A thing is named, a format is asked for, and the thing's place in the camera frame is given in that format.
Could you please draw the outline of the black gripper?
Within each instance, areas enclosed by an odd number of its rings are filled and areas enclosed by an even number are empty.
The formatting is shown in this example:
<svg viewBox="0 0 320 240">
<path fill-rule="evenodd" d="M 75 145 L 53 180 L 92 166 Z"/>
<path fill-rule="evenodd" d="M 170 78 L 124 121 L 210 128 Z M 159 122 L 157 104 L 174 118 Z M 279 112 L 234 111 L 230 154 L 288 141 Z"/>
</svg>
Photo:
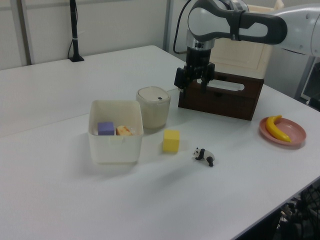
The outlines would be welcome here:
<svg viewBox="0 0 320 240">
<path fill-rule="evenodd" d="M 207 85 L 215 75 L 215 64 L 210 63 L 211 50 L 187 47 L 186 62 L 176 70 L 174 85 L 180 89 L 182 98 L 186 97 L 187 87 L 194 80 L 201 80 L 200 92 L 206 93 Z"/>
</svg>

